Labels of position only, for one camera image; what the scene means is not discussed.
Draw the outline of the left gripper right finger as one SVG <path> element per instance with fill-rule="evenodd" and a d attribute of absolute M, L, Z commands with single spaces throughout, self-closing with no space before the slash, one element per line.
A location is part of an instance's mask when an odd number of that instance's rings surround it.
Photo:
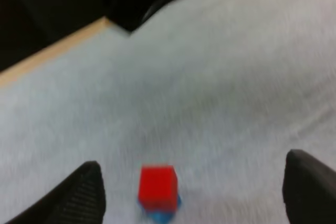
<path fill-rule="evenodd" d="M 282 196 L 290 223 L 335 223 L 335 171 L 309 153 L 287 153 Z"/>

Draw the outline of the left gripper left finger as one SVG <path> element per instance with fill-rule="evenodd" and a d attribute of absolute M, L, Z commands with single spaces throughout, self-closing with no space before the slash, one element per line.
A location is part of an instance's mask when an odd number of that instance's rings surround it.
<path fill-rule="evenodd" d="M 105 212 L 101 167 L 87 161 L 8 223 L 103 223 Z"/>

